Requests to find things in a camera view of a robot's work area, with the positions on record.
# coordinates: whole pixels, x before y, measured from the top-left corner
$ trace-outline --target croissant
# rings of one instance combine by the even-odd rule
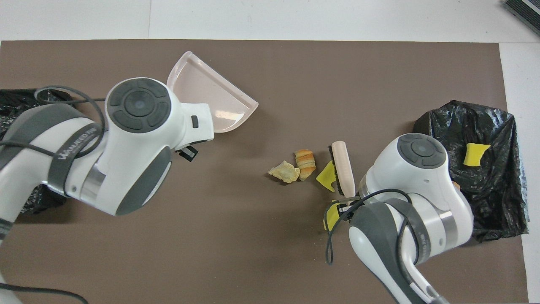
[[[302,149],[294,153],[296,166],[300,169],[300,180],[305,181],[315,171],[315,157],[310,150]]]

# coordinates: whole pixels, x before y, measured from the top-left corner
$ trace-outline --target yellow sponge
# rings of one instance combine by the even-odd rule
[[[325,230],[327,230],[327,231],[332,230],[332,228],[334,228],[334,225],[336,225],[336,222],[339,219],[339,212],[337,210],[338,205],[339,205],[339,203],[333,204],[329,208],[328,212],[326,212],[326,214],[325,214],[326,224],[328,224],[328,227],[326,227],[324,219],[322,220],[322,225],[324,226]]]
[[[335,192],[336,190],[332,187],[332,183],[336,181],[334,162],[330,161],[315,179],[326,189]]]
[[[480,160],[489,147],[491,147],[490,144],[468,143],[463,164],[469,167],[479,167]]]

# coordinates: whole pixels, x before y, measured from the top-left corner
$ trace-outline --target black trash bag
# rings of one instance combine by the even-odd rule
[[[450,177],[473,210],[472,236],[477,241],[528,233],[527,182],[512,114],[452,100],[426,112],[413,132],[436,138],[448,151]],[[479,167],[463,164],[467,143],[491,145]]]
[[[24,111],[44,105],[34,98],[35,89],[0,90],[0,140],[13,121]],[[67,93],[57,90],[47,90],[45,100],[66,101],[71,100]],[[45,185],[39,185],[33,191],[23,209],[22,214],[36,214],[51,207],[58,207],[65,203],[66,198],[51,191]]]

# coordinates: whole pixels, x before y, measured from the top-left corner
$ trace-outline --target food scrap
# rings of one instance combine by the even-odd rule
[[[292,164],[283,161],[279,166],[274,167],[268,171],[268,174],[279,178],[286,183],[292,183],[300,176],[300,169],[295,168]]]
[[[296,165],[300,168],[300,180],[305,181],[315,171],[315,157],[310,150],[302,149],[294,153]]]

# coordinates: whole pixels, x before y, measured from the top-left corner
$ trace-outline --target scrub brush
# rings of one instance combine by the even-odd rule
[[[353,170],[350,167],[347,146],[342,141],[336,141],[328,149],[334,162],[337,191],[345,197],[353,197],[356,194],[356,185],[354,184]]]

